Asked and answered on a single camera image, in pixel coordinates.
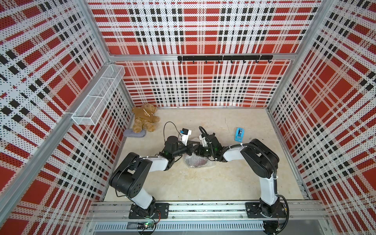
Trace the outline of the clear bubble wrap sheet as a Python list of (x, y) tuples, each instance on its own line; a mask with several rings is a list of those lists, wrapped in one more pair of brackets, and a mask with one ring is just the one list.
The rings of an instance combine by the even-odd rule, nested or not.
[(215, 162), (211, 161), (207, 157), (200, 157), (194, 154), (191, 156), (184, 156), (184, 163), (190, 168), (204, 168), (215, 166)]

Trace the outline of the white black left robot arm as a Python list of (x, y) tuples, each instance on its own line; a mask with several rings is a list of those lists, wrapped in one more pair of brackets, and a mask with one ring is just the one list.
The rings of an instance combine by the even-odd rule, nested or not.
[(200, 143), (180, 141), (170, 136), (164, 142), (163, 150), (154, 157), (141, 157), (130, 152), (110, 177), (109, 184), (130, 199), (142, 210), (154, 211), (155, 198), (144, 189), (144, 183), (150, 172), (169, 170), (176, 162), (176, 157), (192, 155)]

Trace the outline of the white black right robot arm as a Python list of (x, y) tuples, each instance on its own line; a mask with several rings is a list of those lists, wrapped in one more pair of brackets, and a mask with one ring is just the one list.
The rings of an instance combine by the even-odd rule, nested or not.
[(273, 206), (278, 201), (277, 169), (280, 159), (260, 140), (223, 147), (215, 134), (201, 134), (199, 139), (202, 145), (197, 149), (197, 155), (213, 157), (217, 162), (245, 160), (259, 177), (260, 202)]

